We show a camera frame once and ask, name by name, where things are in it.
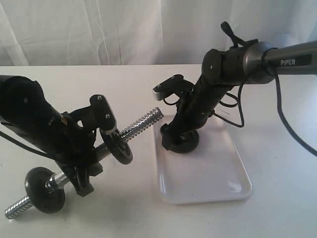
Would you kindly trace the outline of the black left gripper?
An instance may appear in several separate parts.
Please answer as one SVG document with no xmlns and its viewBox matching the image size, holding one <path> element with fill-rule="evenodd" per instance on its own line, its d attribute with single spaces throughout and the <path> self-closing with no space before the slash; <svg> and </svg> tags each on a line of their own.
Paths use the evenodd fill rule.
<svg viewBox="0 0 317 238">
<path fill-rule="evenodd" d="M 49 140 L 56 160 L 65 165 L 77 166 L 94 159 L 93 150 L 96 141 L 95 130 L 87 130 L 78 124 L 68 112 L 49 113 Z M 94 191 L 89 177 L 103 172 L 102 165 L 97 162 L 88 168 L 75 167 L 78 186 L 76 193 L 85 197 Z"/>
</svg>

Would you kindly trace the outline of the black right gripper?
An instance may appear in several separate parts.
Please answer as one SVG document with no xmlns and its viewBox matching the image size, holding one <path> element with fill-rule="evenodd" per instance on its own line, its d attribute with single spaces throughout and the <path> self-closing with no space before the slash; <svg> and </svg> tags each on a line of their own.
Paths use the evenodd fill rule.
<svg viewBox="0 0 317 238">
<path fill-rule="evenodd" d="M 170 123 L 160 128 L 162 146 L 168 151 L 175 150 L 173 137 L 203 127 L 212 116 L 215 108 L 215 93 L 209 91 L 192 91 L 182 95 L 174 103 L 163 99 L 164 103 L 176 106 L 176 114 Z"/>
</svg>

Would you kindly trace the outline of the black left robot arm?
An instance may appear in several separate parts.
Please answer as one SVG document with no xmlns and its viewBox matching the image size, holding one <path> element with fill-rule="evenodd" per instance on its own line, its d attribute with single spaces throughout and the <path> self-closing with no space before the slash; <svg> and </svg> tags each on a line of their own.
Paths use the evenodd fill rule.
<svg viewBox="0 0 317 238">
<path fill-rule="evenodd" d="M 1 75 L 0 122 L 54 160 L 78 195 L 94 191 L 90 177 L 102 167 L 94 152 L 97 127 L 89 107 L 60 113 L 46 101 L 37 81 Z"/>
</svg>

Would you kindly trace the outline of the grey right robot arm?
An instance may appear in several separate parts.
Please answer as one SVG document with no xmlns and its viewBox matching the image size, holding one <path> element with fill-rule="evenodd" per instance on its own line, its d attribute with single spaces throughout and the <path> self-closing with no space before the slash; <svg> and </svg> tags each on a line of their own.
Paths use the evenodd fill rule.
<svg viewBox="0 0 317 238">
<path fill-rule="evenodd" d="M 227 51 L 209 50 L 196 83 L 176 74 L 153 91 L 159 101 L 176 95 L 176 114 L 160 128 L 162 146 L 188 153 L 199 144 L 198 129 L 214 116 L 215 107 L 234 87 L 268 84 L 279 75 L 312 75 L 317 72 L 316 42 L 275 48 L 267 42 L 248 41 Z"/>
</svg>

